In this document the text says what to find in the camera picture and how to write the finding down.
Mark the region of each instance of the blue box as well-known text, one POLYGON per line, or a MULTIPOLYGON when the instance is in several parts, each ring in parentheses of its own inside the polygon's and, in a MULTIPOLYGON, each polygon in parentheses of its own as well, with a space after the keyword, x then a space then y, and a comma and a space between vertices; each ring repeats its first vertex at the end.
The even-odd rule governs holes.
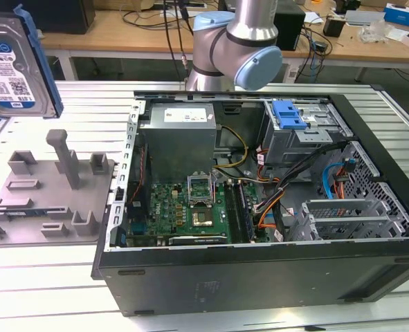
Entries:
POLYGON ((409 26, 409 7, 399 8, 397 5, 388 3, 384 12, 385 21, 409 26))

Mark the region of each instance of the motherboard chip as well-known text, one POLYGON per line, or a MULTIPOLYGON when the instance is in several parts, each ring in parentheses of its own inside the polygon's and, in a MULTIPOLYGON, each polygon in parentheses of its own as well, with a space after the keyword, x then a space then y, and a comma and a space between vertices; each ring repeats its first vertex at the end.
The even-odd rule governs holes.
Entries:
POLYGON ((212 209, 208 208, 194 208, 192 212, 192 226, 193 227, 212 227, 213 216, 212 209))

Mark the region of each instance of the power connector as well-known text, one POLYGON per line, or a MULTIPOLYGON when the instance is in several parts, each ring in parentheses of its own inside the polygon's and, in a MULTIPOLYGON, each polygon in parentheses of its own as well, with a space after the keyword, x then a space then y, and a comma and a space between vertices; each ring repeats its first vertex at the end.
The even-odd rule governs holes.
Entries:
POLYGON ((319 53, 325 53, 327 50, 327 44, 322 41, 315 41, 314 43, 315 51, 319 53))

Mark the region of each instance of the yellow wire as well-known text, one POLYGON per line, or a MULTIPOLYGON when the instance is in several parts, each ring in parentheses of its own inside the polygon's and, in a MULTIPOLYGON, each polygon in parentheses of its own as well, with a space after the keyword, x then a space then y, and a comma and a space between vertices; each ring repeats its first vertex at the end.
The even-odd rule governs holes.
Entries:
POLYGON ((237 136, 237 138, 241 141, 241 143, 243 143, 244 155, 243 155, 243 158, 240 161, 237 161, 236 163, 225 164, 225 165, 215 165, 214 168, 232 168, 232 167, 236 167, 238 165, 241 165, 247 159, 247 155, 248 155, 248 146, 247 146, 246 142, 244 142, 242 137, 240 135, 238 135, 238 133, 235 130, 233 130, 232 128, 227 127, 227 126, 221 126, 221 128, 226 128, 227 130, 229 130, 233 135, 237 136))

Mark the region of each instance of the barcode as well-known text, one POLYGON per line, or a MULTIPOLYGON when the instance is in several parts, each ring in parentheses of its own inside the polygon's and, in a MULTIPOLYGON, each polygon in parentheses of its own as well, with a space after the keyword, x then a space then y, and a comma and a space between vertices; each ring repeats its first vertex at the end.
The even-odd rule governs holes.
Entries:
POLYGON ((15 95, 30 95, 26 82, 22 78, 9 78, 10 87, 15 95))

